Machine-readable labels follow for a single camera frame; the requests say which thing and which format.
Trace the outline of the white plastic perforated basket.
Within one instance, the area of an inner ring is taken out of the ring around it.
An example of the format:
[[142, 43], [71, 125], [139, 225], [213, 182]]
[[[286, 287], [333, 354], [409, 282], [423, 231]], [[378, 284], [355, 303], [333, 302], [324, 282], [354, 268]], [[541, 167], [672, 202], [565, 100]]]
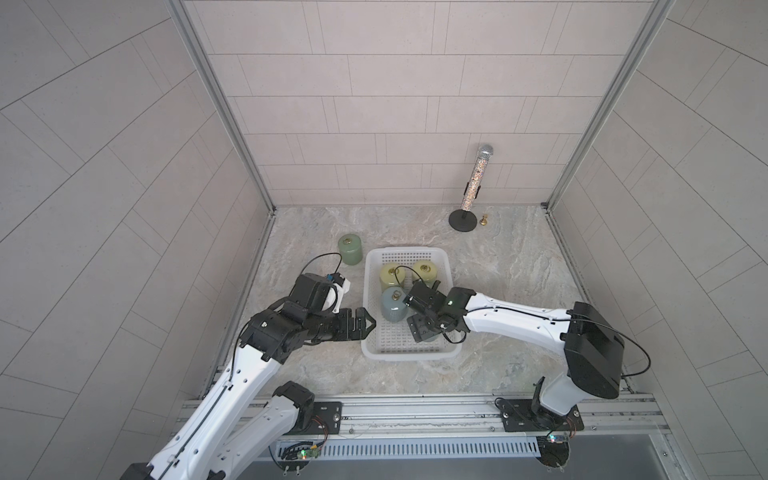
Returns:
[[370, 250], [366, 256], [363, 307], [376, 320], [376, 328], [362, 342], [363, 354], [380, 361], [433, 361], [456, 357], [462, 344], [451, 344], [439, 335], [436, 340], [416, 343], [406, 320], [391, 322], [382, 313], [380, 272], [385, 264], [412, 267], [427, 260], [437, 267], [439, 291], [447, 294], [454, 286], [447, 253], [434, 247], [397, 246]]

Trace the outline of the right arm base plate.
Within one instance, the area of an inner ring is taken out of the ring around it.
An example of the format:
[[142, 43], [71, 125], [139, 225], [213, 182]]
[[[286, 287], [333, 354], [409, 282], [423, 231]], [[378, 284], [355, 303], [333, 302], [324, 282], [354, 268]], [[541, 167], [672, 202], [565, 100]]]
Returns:
[[507, 399], [497, 397], [504, 431], [510, 432], [578, 432], [584, 429], [580, 411], [574, 406], [567, 416], [561, 416], [540, 406], [533, 399]]

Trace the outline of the green canister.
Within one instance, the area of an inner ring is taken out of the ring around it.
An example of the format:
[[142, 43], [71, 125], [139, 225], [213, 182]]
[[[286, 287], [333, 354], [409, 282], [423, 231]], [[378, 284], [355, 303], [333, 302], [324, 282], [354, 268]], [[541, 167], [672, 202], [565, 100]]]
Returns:
[[343, 235], [338, 240], [337, 245], [344, 264], [354, 266], [362, 261], [362, 240], [357, 234], [348, 233]]

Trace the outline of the yellow-green canister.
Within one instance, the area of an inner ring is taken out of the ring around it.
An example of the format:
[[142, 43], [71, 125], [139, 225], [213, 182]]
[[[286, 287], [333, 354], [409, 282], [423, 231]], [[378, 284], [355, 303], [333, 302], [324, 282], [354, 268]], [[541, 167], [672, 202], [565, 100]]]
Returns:
[[429, 260], [419, 260], [412, 265], [415, 279], [423, 281], [428, 287], [432, 287], [437, 281], [438, 268]]
[[403, 287], [407, 279], [407, 269], [397, 262], [385, 263], [379, 271], [379, 281], [383, 291], [392, 287]]

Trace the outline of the blue-grey canister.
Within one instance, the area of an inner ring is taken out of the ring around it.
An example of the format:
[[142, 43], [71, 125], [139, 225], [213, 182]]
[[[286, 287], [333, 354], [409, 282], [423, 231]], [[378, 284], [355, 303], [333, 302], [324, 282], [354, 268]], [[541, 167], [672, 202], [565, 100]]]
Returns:
[[396, 323], [407, 316], [408, 306], [404, 302], [405, 292], [399, 286], [392, 286], [382, 292], [381, 312], [385, 320]]

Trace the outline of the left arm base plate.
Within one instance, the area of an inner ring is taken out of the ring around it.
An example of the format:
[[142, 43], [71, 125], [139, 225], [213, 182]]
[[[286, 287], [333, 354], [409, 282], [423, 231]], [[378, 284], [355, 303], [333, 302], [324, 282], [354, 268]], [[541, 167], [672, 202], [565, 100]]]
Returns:
[[342, 409], [342, 402], [314, 402], [310, 409], [299, 410], [296, 424], [287, 435], [336, 435], [340, 431]]

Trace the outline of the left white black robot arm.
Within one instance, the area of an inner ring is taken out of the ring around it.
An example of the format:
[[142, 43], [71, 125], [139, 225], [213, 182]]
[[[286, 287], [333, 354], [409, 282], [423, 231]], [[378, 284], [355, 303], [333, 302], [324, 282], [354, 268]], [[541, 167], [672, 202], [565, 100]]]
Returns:
[[315, 396], [288, 382], [262, 412], [238, 423], [256, 394], [304, 346], [360, 341], [376, 327], [364, 308], [341, 305], [351, 283], [339, 273], [302, 273], [290, 293], [253, 315], [238, 336], [231, 363], [181, 430], [125, 479], [235, 479], [284, 434], [313, 420]]

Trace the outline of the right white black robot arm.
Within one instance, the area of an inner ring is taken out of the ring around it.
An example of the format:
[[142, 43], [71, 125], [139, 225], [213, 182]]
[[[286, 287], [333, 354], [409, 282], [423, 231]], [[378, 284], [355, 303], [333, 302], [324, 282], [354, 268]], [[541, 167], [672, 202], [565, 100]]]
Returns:
[[585, 399], [619, 396], [625, 342], [620, 332], [590, 304], [544, 309], [496, 300], [472, 289], [453, 287], [443, 294], [421, 280], [403, 302], [414, 314], [408, 325], [416, 342], [451, 332], [510, 337], [560, 356], [565, 368], [554, 379], [540, 379], [530, 416], [540, 425], [559, 424]]

